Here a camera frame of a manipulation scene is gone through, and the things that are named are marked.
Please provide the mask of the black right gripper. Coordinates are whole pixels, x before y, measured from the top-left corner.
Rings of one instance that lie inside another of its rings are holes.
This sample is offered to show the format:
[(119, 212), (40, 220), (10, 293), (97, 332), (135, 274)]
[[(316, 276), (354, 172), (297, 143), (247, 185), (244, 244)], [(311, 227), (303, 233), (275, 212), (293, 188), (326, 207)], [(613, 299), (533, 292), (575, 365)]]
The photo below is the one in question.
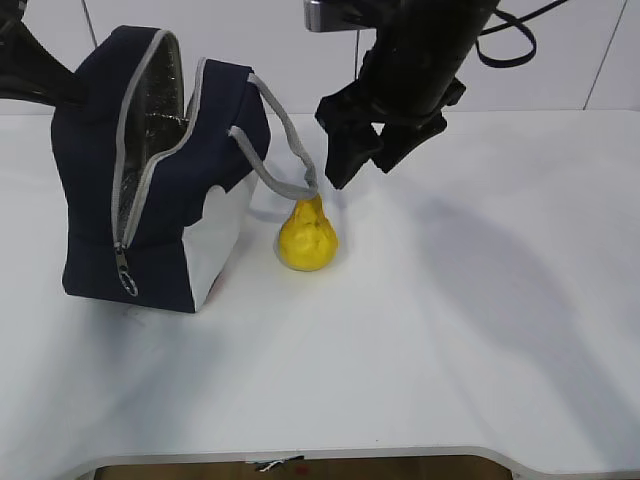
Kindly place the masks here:
[[(316, 119), (328, 135), (325, 176), (343, 189), (371, 157), (389, 173), (413, 150), (447, 127), (442, 114), (466, 87), (456, 74), (466, 57), (465, 39), (435, 32), (376, 31), (356, 80), (321, 99)], [(371, 122), (385, 125), (379, 135)]]

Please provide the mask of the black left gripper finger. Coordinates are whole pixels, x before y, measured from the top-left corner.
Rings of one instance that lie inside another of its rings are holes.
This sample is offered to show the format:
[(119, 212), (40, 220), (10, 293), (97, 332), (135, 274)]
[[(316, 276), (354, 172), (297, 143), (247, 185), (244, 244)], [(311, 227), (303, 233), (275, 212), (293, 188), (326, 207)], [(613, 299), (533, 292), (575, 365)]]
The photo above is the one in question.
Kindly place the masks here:
[(15, 19), (1, 20), (1, 98), (80, 106), (87, 89)]

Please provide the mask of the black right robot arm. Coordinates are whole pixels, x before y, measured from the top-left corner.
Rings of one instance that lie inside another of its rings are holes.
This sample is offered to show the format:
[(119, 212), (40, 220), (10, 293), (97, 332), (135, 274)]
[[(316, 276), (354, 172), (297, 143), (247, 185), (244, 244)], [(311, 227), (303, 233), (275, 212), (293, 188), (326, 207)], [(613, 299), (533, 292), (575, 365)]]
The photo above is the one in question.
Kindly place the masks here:
[(465, 87), (456, 74), (494, 1), (339, 1), (345, 22), (376, 31), (357, 78), (321, 99), (315, 117), (328, 136), (325, 175), (344, 188), (368, 161), (390, 172), (442, 133), (446, 106)]

